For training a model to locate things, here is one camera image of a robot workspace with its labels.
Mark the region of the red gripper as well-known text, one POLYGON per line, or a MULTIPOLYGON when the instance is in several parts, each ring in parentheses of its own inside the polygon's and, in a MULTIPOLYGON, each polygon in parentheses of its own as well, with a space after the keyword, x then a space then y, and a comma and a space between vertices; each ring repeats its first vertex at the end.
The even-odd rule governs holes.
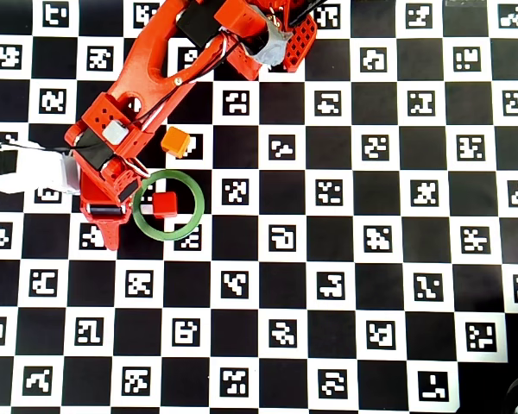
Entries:
POLYGON ((79 158, 81 212, 100 231, 104 246, 119 248, 119 228, 129 220, 130 200, 140 187, 141 177, 124 161, 113 157, 100 172, 79 158))

